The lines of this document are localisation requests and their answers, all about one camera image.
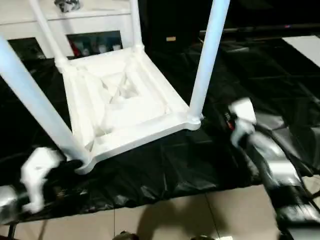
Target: metal robot arm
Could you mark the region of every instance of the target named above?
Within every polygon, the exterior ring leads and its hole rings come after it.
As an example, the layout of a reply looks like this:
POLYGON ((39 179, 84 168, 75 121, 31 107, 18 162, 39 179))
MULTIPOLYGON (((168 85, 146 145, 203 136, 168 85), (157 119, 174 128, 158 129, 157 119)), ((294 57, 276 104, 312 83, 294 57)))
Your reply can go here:
POLYGON ((320 211, 305 191, 296 168, 280 146, 255 130, 256 118, 249 99, 233 103, 232 144, 257 167, 275 209, 283 239, 320 239, 320 211))

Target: tile floor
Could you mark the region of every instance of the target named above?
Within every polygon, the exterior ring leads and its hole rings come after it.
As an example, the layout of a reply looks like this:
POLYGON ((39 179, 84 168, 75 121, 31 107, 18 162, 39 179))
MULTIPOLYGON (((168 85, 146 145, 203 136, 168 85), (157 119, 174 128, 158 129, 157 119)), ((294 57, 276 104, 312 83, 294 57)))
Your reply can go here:
MULTIPOLYGON (((311 192, 320 177, 305 177, 311 192)), ((21 223, 18 240, 111 240, 126 230, 141 240, 189 240, 207 235, 220 240, 276 240, 274 211, 262 186, 179 197, 136 208, 21 223)), ((0 226, 0 235, 8 227, 0 226)))

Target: black cable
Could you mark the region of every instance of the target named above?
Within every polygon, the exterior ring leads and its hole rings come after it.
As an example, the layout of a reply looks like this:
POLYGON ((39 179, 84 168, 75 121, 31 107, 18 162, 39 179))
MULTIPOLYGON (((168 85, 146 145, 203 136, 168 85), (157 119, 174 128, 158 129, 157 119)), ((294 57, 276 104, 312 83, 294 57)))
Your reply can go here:
POLYGON ((8 238, 9 239, 14 239, 15 238, 16 227, 17 227, 17 224, 11 224, 10 225, 9 233, 8 233, 8 238))

